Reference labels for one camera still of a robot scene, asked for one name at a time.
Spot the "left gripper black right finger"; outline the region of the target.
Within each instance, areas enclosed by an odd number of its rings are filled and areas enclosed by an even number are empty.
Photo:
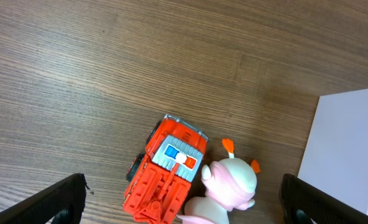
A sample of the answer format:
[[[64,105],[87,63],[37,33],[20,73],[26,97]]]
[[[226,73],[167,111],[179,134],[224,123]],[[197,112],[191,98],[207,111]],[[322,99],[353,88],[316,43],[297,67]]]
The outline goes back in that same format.
[[[284,174],[279,198],[285,224],[368,224],[368,215],[292,174]]]

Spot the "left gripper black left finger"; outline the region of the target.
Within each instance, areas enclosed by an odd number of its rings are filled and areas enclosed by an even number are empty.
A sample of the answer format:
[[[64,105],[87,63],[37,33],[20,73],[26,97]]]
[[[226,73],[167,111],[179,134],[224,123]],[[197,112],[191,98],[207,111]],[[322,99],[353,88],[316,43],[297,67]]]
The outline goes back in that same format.
[[[88,189],[84,174],[72,174],[0,212],[0,224],[80,223]]]

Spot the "pink plush pig toy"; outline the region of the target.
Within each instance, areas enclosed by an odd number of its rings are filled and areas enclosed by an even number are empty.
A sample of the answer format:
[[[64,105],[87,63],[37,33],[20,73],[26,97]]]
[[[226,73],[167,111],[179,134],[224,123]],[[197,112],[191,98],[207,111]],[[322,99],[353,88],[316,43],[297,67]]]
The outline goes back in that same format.
[[[183,224],[229,224],[228,213],[254,206],[257,174],[261,172],[256,159],[250,163],[234,154],[234,142],[223,138],[228,157],[204,165],[201,181],[206,191],[203,197],[193,197],[177,217]]]

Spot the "red toy fire truck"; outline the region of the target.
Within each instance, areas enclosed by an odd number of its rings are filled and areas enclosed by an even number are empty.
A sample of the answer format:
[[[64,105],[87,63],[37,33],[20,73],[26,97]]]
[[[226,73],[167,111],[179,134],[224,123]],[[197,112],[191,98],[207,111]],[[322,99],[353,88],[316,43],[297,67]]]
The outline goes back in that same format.
[[[131,163],[123,210],[141,223],[172,223],[201,166],[208,138],[180,117],[166,114]]]

